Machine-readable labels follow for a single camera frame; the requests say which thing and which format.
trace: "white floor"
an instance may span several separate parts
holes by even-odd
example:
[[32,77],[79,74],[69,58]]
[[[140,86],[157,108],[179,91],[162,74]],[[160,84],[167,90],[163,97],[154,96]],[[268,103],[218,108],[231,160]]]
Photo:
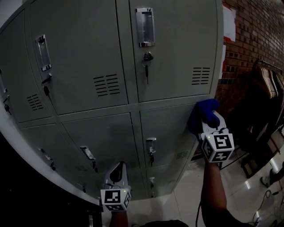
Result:
[[[277,154],[266,166],[256,175],[247,179],[240,162],[228,166],[221,170],[221,177],[227,196],[227,208],[231,214],[241,222],[252,222],[253,215],[259,208],[267,188],[260,183],[261,176],[267,176],[274,168],[278,171],[282,168],[284,161],[284,147],[281,155]],[[204,160],[193,161],[187,166],[182,179],[171,195],[158,198],[131,201],[127,210],[129,226],[132,224],[143,225],[151,221],[181,220],[189,227],[195,226],[197,208],[200,202],[201,189],[203,183]],[[280,191],[276,196],[265,198],[261,210],[256,218],[260,217],[259,226],[269,226],[272,221],[284,219],[284,205],[281,206],[283,191],[281,192],[279,182],[270,188],[272,193]],[[111,213],[102,213],[103,225],[108,227]],[[198,219],[198,226],[204,227],[202,214]]]

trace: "red brick wall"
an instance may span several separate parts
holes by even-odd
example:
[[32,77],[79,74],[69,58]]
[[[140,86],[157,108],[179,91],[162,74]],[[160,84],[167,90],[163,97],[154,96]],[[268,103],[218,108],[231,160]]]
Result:
[[236,41],[225,42],[225,72],[218,82],[219,112],[229,112],[245,97],[253,63],[263,59],[284,70],[284,3],[281,0],[223,0],[237,11]]

